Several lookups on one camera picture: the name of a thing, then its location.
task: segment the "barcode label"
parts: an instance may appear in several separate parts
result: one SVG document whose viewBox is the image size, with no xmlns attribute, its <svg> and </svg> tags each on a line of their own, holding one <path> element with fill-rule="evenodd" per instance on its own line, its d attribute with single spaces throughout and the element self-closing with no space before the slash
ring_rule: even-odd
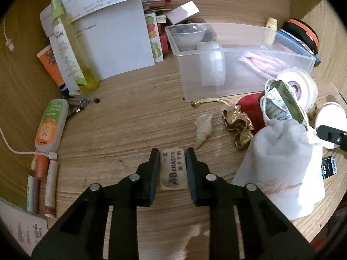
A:
<svg viewBox="0 0 347 260">
<path fill-rule="evenodd" d="M 337 173 L 337 167 L 336 167 L 336 161 L 335 161 L 334 157 L 331 158 L 331 165 L 332 165 L 332 172 L 334 174 L 336 174 Z"/>
<path fill-rule="evenodd" d="M 337 173 L 335 158 L 332 156 L 323 158 L 322 160 L 322 176 L 323 179 L 329 178 Z"/>
</svg>

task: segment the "metal tool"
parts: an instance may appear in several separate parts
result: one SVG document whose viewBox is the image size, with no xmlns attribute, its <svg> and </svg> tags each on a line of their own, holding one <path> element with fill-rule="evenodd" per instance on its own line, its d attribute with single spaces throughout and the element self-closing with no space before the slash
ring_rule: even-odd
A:
<svg viewBox="0 0 347 260">
<path fill-rule="evenodd" d="M 67 120 L 74 117 L 77 113 L 83 111 L 89 104 L 100 103 L 99 98 L 85 98 L 85 97 L 65 97 L 67 102 L 69 103 L 69 106 L 74 109 L 68 116 Z"/>
</svg>

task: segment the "orange label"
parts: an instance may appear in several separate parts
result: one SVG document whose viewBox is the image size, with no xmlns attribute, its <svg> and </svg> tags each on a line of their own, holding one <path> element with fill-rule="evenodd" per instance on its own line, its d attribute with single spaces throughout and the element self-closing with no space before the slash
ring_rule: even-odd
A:
<svg viewBox="0 0 347 260">
<path fill-rule="evenodd" d="M 50 144 L 56 133 L 57 123 L 50 117 L 43 121 L 36 136 L 36 143 L 45 146 Z"/>
<path fill-rule="evenodd" d="M 52 77 L 54 82 L 57 84 L 57 86 L 60 87 L 64 84 L 64 80 L 61 77 L 56 59 L 53 54 L 52 47 L 47 46 L 45 49 L 47 50 L 43 52 L 41 55 L 40 55 L 41 52 L 38 53 L 38 58 L 42 62 L 48 74 Z"/>
</svg>

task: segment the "yellow liquid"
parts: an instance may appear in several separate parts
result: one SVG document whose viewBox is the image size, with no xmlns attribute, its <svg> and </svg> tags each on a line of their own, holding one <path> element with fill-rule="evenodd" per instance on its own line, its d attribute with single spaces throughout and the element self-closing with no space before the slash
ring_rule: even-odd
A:
<svg viewBox="0 0 347 260">
<path fill-rule="evenodd" d="M 82 68 L 82 73 L 84 75 L 84 78 L 87 80 L 87 86 L 82 86 L 79 89 L 84 94 L 89 94 L 91 92 L 94 92 L 96 89 L 100 87 L 100 82 L 95 79 L 91 69 L 88 68 Z"/>
<path fill-rule="evenodd" d="M 79 85 L 81 92 L 84 94 L 89 94 L 91 92 L 94 92 L 96 89 L 100 87 L 100 82 L 96 80 L 95 76 L 93 75 L 93 72 L 89 68 L 88 62 L 84 56 L 84 53 L 81 50 L 81 46 L 76 37 L 75 30 L 70 22 L 70 16 L 67 13 L 58 16 L 55 20 L 53 20 L 52 26 L 54 27 L 58 25 L 59 23 L 62 23 L 64 25 L 66 35 L 69 39 L 72 51 L 74 52 L 74 55 L 77 59 L 77 62 L 83 73 L 83 76 L 85 80 L 87 81 L 87 85 L 85 86 Z"/>
</svg>

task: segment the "clear plastic container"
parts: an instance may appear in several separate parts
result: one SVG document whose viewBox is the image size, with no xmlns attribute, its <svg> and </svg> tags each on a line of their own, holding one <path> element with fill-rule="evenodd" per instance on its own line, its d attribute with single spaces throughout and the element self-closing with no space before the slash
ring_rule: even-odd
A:
<svg viewBox="0 0 347 260">
<path fill-rule="evenodd" d="M 187 101 L 262 91 L 268 79 L 299 67 L 310 73 L 315 58 L 267 27 L 189 23 L 165 27 L 178 56 Z"/>
</svg>

